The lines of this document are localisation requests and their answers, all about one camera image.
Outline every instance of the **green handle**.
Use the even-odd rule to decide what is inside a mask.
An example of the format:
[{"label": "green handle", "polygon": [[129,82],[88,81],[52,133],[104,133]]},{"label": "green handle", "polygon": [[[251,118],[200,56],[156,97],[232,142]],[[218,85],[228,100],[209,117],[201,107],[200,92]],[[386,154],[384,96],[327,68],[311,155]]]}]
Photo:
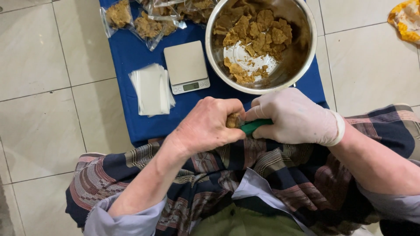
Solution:
[{"label": "green handle", "polygon": [[271,119],[256,119],[254,121],[250,121],[245,123],[241,126],[241,130],[245,132],[247,135],[252,134],[258,127],[263,125],[272,125],[274,124]]}]

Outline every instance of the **hand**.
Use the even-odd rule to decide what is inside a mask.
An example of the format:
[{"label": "hand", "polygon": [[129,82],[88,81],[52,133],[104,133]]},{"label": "hand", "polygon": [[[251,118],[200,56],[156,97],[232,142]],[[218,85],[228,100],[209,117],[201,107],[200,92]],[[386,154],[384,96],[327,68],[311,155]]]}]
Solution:
[{"label": "hand", "polygon": [[296,88],[287,88],[254,99],[246,121],[273,120],[258,127],[254,138],[273,139],[285,144],[317,143],[333,146],[344,135],[344,120],[336,112],[312,102]]},{"label": "hand", "polygon": [[198,101],[168,138],[188,157],[244,139],[246,135],[242,130],[226,128],[227,116],[235,112],[245,118],[245,109],[238,99],[206,97]]}]

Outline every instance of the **tiled floor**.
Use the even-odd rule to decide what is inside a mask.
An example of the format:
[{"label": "tiled floor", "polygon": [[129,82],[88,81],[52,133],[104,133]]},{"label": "tiled floor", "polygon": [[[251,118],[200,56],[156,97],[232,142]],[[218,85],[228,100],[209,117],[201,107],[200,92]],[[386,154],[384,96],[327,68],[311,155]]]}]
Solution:
[{"label": "tiled floor", "polygon": [[[401,1],[307,0],[325,95],[342,115],[394,102],[420,115],[418,50],[386,23]],[[64,213],[77,157],[131,148],[98,0],[0,7],[0,176],[16,235],[81,235]]]}]

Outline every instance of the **yellow plastic bag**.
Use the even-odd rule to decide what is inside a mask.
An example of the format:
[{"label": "yellow plastic bag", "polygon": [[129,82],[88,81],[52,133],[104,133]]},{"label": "yellow plastic bag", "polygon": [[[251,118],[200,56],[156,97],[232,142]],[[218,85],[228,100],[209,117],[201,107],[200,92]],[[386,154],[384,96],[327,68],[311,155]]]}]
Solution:
[{"label": "yellow plastic bag", "polygon": [[388,16],[388,23],[394,25],[401,39],[420,44],[420,0],[410,0],[398,4]]}]

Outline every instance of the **blue table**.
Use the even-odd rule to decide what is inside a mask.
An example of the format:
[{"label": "blue table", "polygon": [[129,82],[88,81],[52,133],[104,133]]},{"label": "blue table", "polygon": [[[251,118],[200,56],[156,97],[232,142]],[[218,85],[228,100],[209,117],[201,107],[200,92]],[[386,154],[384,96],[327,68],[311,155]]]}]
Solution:
[{"label": "blue table", "polygon": [[[101,6],[108,7],[115,0],[100,0]],[[138,15],[137,3],[131,3],[133,16]],[[158,63],[166,68],[163,49],[165,47],[200,40],[204,48],[205,29],[187,22],[188,27],[177,30],[163,38],[156,49],[150,52],[146,46],[128,30],[118,30],[110,39],[109,45],[114,61],[115,71],[120,88],[124,115],[132,144],[137,147],[144,144],[144,140],[163,137],[173,131],[181,120],[190,112],[198,100],[212,96],[216,98],[238,98],[248,110],[256,95],[239,92],[220,79],[206,58],[207,71],[210,78],[210,88],[175,95],[176,106],[169,115],[156,115],[148,118],[138,115],[137,95],[128,74],[152,63]],[[325,103],[324,91],[318,70],[318,63],[314,58],[306,74],[297,82],[297,88],[315,103]]]}]

